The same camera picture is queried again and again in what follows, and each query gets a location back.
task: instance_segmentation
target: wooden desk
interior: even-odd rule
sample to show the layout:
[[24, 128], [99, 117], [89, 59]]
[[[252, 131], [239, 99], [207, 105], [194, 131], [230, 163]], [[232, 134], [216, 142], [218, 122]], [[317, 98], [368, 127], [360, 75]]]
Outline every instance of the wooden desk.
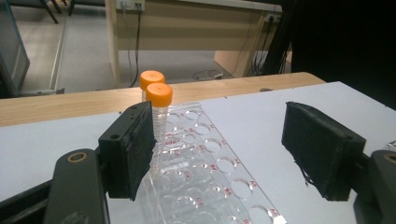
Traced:
[[[245, 77], [255, 50], [263, 43], [265, 16], [274, 11], [281, 9], [249, 1], [147, 0], [139, 49], [215, 50], [219, 65], [234, 77]], [[106, 0], [106, 19], [112, 72], [120, 87], [119, 50], [135, 49], [137, 13], [128, 10], [124, 15], [116, 9], [116, 1]]]
[[[307, 73], [242, 77], [171, 85], [173, 104], [259, 92], [282, 90], [324, 83]], [[35, 121], [65, 119], [123, 111], [141, 101], [139, 88], [90, 91], [62, 95], [34, 96], [0, 100], [0, 127]]]

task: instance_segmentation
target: floor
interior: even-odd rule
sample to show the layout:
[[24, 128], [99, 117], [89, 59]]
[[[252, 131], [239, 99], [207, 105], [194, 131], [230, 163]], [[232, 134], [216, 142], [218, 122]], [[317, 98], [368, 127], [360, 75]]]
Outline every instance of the floor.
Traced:
[[[67, 7], [59, 2], [59, 24], [45, 9], [11, 7], [31, 65], [21, 96], [115, 89], [111, 73], [106, 12], [103, 7]], [[222, 73], [233, 78], [213, 61], [214, 51], [139, 50], [138, 73], [154, 69], [165, 74], [168, 83], [204, 81]], [[120, 51], [122, 87], [130, 87], [136, 75], [134, 50]]]

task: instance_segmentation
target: electrical outlet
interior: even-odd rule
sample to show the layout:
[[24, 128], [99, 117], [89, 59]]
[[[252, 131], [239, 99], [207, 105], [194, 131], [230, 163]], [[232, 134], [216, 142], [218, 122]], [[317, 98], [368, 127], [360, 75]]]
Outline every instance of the electrical outlet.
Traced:
[[265, 16], [265, 21], [270, 21], [271, 17], [273, 18], [273, 22], [280, 22], [280, 15], [269, 13]]
[[123, 9], [125, 10], [135, 10], [139, 9], [138, 5], [140, 5], [140, 10], [145, 10], [146, 0], [117, 0], [116, 1], [116, 9]]

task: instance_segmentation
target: transparent plastic tray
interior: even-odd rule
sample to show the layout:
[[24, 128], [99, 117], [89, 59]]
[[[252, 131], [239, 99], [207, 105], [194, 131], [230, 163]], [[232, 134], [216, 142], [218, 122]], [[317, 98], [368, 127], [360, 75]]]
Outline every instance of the transparent plastic tray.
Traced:
[[286, 223], [198, 103], [169, 107], [159, 167], [139, 190], [147, 223]]

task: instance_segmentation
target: tube with orange cap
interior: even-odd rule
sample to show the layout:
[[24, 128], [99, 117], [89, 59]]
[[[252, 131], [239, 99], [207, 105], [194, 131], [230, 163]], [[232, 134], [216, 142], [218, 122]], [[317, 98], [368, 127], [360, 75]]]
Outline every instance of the tube with orange cap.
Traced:
[[140, 89], [142, 90], [142, 102], [144, 102], [146, 101], [146, 92], [148, 85], [151, 83], [164, 83], [165, 76], [161, 72], [148, 70], [140, 74], [139, 80], [140, 80]]
[[166, 118], [168, 106], [172, 103], [172, 95], [172, 88], [164, 83], [151, 83], [147, 86], [146, 100], [151, 101], [154, 137], [157, 140], [150, 164], [150, 170], [153, 172], [160, 170], [160, 156], [163, 152]]

